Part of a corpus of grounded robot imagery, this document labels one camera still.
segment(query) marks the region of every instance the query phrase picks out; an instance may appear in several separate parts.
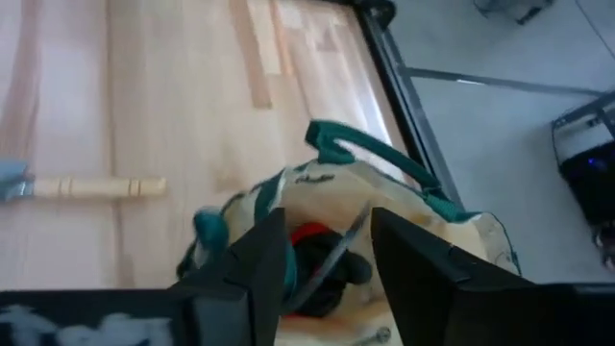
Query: screw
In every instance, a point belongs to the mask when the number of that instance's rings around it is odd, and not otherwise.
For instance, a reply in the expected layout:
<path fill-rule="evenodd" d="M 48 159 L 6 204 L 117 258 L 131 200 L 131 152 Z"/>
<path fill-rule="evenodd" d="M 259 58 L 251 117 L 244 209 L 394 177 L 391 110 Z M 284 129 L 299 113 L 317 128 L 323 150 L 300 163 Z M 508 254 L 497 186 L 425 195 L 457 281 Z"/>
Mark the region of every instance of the screw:
<path fill-rule="evenodd" d="M 391 330 L 387 327 L 380 327 L 376 334 L 369 336 L 359 342 L 353 344 L 353 346 L 369 346 L 375 344 L 383 344 L 388 342 L 391 338 Z"/>

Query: green strap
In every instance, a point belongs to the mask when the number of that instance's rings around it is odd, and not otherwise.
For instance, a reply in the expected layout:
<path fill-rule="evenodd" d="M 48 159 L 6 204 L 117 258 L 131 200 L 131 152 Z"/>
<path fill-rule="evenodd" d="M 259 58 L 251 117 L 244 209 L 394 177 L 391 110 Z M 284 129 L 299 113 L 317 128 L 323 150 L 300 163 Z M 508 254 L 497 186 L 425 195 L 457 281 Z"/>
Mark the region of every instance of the green strap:
<path fill-rule="evenodd" d="M 333 121 L 312 120 L 309 123 L 306 143 L 318 150 L 319 162 L 346 164 L 355 161 L 350 151 L 335 142 L 338 139 L 358 145 L 385 159 L 416 180 L 422 188 L 440 189 L 440 182 L 420 164 L 372 136 Z"/>

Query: wooden handle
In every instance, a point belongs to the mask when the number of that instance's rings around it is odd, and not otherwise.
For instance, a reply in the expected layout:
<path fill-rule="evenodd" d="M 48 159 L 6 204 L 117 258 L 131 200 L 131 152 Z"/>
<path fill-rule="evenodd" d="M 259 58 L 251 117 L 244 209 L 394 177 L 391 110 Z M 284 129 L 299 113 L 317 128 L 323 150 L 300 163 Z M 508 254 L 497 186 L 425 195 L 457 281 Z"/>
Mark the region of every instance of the wooden handle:
<path fill-rule="evenodd" d="M 161 196 L 166 179 L 35 179 L 34 195 L 45 198 L 126 198 Z"/>

